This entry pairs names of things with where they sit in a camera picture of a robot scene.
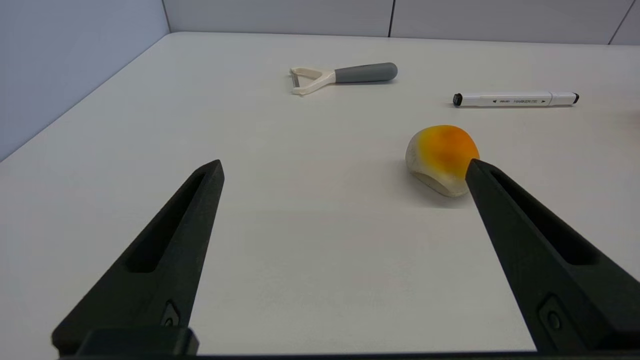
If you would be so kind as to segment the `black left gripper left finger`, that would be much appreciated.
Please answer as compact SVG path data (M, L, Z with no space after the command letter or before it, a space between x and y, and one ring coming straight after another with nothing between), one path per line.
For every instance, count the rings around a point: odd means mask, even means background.
M197 168L53 330L61 357L192 356L189 323L225 182Z

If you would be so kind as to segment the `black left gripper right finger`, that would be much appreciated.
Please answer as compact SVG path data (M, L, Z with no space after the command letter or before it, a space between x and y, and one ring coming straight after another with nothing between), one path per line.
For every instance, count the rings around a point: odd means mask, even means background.
M637 353L640 284L498 167L471 160L478 214L540 353Z

